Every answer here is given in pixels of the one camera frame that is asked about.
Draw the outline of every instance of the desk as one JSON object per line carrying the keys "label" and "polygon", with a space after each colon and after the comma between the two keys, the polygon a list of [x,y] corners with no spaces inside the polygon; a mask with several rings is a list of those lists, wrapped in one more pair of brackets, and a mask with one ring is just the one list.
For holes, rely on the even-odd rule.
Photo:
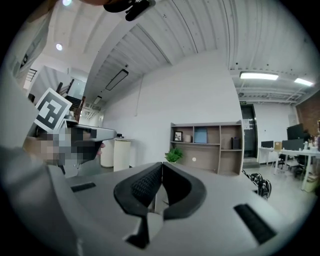
{"label": "desk", "polygon": [[[299,151],[299,150],[287,150],[287,149],[275,150],[274,148],[259,147],[259,150],[268,151],[268,154],[269,154],[269,152],[275,151],[278,154],[285,155],[285,165],[287,165],[288,156],[295,156],[295,157],[298,156],[298,155],[308,156],[308,163],[306,165],[305,176],[304,176],[304,179],[303,179],[303,182],[302,182],[302,186],[301,186],[302,190],[305,189],[305,186],[306,186],[306,183],[307,183],[307,180],[308,180],[308,175],[309,175],[309,172],[311,171],[311,157],[316,157],[317,159],[320,158],[320,152],[319,151],[311,151],[311,150],[305,150],[305,149],[302,150],[302,151]],[[279,158],[277,158],[276,162],[275,162],[274,174],[277,173],[278,162],[279,162]]]}

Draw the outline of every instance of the potted plant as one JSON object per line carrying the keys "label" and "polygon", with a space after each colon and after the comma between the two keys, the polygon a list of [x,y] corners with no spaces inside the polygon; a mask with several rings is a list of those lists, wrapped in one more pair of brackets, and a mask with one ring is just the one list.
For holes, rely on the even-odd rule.
{"label": "potted plant", "polygon": [[171,148],[168,153],[165,153],[165,159],[168,162],[175,163],[184,156],[180,148]]}

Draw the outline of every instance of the fluorescent light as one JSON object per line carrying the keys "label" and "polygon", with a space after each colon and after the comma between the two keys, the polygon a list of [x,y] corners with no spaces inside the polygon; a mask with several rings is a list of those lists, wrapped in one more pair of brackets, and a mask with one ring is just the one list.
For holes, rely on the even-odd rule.
{"label": "fluorescent light", "polygon": [[62,0],[62,3],[63,3],[64,6],[70,5],[71,2],[72,2],[72,0]]}
{"label": "fluorescent light", "polygon": [[62,44],[57,43],[57,44],[55,45],[55,47],[56,47],[56,49],[57,49],[58,51],[62,51]]}
{"label": "fluorescent light", "polygon": [[122,69],[105,87],[108,91],[111,91],[118,83],[121,82],[129,74],[128,71]]}
{"label": "fluorescent light", "polygon": [[298,84],[303,84],[305,86],[312,86],[314,84],[313,82],[309,82],[307,80],[303,80],[303,79],[300,79],[300,78],[297,78],[294,82],[298,83]]}
{"label": "fluorescent light", "polygon": [[93,104],[98,104],[98,102],[101,100],[102,98],[100,96],[96,97]]}
{"label": "fluorescent light", "polygon": [[277,74],[271,73],[259,73],[259,72],[241,72],[241,79],[267,79],[267,80],[277,80],[279,76]]}

